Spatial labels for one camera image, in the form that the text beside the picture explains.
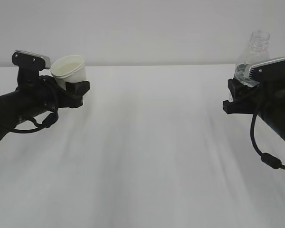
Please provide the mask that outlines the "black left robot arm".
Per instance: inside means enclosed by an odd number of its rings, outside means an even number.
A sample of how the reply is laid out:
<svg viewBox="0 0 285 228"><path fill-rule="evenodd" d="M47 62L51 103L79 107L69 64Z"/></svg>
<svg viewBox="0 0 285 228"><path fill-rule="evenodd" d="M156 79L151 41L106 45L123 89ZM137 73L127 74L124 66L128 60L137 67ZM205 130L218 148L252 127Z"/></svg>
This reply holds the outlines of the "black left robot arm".
<svg viewBox="0 0 285 228"><path fill-rule="evenodd" d="M58 121L60 108L79 108L90 83L66 83L61 88L51 76L38 76L0 96L0 141L8 133L36 133Z"/></svg>

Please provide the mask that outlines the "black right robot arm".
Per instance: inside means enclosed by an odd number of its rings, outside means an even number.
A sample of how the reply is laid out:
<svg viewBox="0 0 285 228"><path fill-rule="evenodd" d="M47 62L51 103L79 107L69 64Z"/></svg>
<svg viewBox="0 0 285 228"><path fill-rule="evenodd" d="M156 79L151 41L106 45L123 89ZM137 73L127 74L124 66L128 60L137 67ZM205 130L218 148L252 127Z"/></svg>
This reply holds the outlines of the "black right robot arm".
<svg viewBox="0 0 285 228"><path fill-rule="evenodd" d="M223 102L226 114L253 114L262 102L257 115L285 141L285 79L255 87L229 79L228 89L233 101Z"/></svg>

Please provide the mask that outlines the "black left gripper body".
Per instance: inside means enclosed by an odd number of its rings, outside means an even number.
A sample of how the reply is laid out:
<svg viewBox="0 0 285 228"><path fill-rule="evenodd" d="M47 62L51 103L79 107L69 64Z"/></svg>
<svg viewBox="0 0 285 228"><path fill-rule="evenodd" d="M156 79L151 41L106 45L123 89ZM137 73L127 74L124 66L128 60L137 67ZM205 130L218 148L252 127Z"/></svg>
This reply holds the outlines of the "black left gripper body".
<svg viewBox="0 0 285 228"><path fill-rule="evenodd" d="M71 96L58 84L53 88L39 79L39 72L19 71L17 77L15 112L19 119L35 117L59 108L79 108L83 96Z"/></svg>

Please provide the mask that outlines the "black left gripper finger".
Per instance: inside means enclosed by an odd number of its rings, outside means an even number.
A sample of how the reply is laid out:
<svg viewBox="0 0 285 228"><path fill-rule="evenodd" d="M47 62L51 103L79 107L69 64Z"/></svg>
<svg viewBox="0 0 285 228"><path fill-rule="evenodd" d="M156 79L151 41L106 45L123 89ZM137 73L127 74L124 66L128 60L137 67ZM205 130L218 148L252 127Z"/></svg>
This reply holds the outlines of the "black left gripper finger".
<svg viewBox="0 0 285 228"><path fill-rule="evenodd" d="M66 82L66 92L71 96L84 96L90 90L90 82Z"/></svg>
<svg viewBox="0 0 285 228"><path fill-rule="evenodd" d="M57 87L57 83L54 79L54 77L51 76L47 76L47 75L41 75L39 77L40 80L42 80L44 83L46 83L47 85L56 88Z"/></svg>

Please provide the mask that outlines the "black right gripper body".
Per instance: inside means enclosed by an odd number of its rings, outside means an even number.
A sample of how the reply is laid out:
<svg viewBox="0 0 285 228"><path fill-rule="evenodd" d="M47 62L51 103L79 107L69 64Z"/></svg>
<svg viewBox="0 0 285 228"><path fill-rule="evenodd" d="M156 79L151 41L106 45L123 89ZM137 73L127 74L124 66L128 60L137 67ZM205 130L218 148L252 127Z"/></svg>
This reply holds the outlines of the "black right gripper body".
<svg viewBox="0 0 285 228"><path fill-rule="evenodd" d="M237 98L223 102L226 114L257 114L265 122L285 122L285 86L280 84L258 85Z"/></svg>

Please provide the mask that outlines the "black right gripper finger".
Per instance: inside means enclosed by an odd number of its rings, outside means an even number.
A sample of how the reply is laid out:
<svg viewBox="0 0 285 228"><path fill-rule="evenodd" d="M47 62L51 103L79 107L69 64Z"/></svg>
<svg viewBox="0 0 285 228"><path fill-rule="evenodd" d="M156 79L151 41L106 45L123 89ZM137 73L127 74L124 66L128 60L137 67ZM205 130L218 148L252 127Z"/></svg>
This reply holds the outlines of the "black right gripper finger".
<svg viewBox="0 0 285 228"><path fill-rule="evenodd" d="M237 79L228 80L229 101L235 101L237 98L247 94L251 88L243 85Z"/></svg>

